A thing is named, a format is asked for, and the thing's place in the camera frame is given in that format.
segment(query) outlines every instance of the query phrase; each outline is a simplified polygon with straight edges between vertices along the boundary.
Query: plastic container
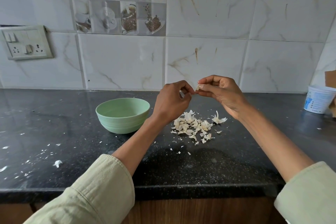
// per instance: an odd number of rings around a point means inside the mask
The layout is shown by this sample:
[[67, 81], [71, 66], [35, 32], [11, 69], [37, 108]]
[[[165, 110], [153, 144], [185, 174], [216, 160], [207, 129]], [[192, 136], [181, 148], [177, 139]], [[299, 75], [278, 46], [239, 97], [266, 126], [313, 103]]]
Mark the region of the plastic container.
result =
[[127, 134], [138, 130], [147, 119], [150, 104], [139, 98], [118, 98], [96, 108], [100, 123], [108, 131]]
[[309, 112], [324, 114], [335, 95], [335, 88], [318, 85], [309, 86], [304, 109]]

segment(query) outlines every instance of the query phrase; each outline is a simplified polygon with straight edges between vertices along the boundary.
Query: power socket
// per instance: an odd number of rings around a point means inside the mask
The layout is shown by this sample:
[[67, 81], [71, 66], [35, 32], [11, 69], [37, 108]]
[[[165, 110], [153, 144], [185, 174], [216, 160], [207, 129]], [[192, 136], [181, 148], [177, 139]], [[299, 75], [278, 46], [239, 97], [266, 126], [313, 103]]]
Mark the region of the power socket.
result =
[[44, 26], [5, 27], [0, 31], [9, 60], [53, 58]]

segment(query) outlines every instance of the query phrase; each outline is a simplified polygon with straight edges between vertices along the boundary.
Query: shirt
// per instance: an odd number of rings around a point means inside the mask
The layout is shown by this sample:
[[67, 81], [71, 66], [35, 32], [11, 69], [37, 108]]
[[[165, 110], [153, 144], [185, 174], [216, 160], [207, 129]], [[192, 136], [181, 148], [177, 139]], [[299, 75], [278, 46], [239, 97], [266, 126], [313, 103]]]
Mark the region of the shirt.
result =
[[[132, 177], [123, 163], [101, 155], [71, 187], [24, 224], [120, 224], [135, 201]], [[275, 200], [291, 224], [336, 220], [336, 173], [318, 162], [295, 175]]]

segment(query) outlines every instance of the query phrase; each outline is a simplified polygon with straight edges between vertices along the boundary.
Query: green bowl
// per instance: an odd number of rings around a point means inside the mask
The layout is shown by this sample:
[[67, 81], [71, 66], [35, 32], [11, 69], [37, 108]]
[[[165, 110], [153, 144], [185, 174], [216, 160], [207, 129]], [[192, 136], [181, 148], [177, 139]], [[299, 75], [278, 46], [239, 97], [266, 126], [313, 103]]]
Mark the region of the green bowl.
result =
[[100, 123], [108, 131], [127, 134], [138, 130], [148, 116], [150, 104], [138, 98], [118, 98], [96, 108]]

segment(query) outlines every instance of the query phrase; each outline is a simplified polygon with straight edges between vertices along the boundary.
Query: black granite countertop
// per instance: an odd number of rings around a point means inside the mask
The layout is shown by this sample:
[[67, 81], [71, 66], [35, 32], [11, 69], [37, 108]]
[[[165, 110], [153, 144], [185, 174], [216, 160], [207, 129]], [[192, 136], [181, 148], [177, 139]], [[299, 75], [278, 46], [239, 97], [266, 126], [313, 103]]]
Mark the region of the black granite countertop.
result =
[[[156, 96], [157, 92], [134, 91], [0, 90], [0, 169], [7, 166], [0, 172], [0, 203], [49, 201], [60, 195], [99, 155], [111, 154], [132, 135], [104, 129], [96, 106], [137, 97], [147, 100], [152, 111]], [[336, 170], [336, 122], [302, 110], [305, 95], [246, 96], [311, 158]], [[199, 113], [197, 118], [206, 119], [217, 110], [228, 120], [214, 125], [215, 138], [199, 145], [188, 137], [178, 140], [170, 133], [171, 125], [166, 126], [133, 176], [137, 200], [279, 193], [283, 179], [248, 131], [219, 103], [194, 96], [190, 109]], [[215, 129], [223, 132], [215, 134]], [[53, 166], [56, 160], [63, 162], [59, 168]]]

